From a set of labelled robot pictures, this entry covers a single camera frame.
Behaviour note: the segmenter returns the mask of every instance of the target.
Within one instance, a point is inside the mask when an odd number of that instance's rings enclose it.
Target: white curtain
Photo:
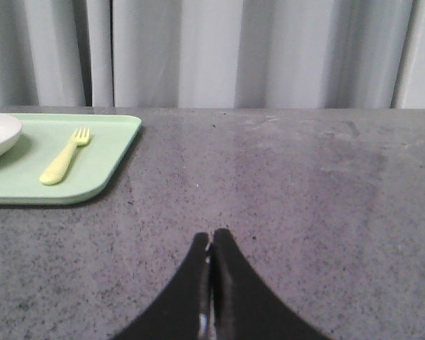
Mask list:
[[[389,108],[412,8],[0,0],[0,105]]]
[[[393,106],[425,108],[425,0],[412,9]]]

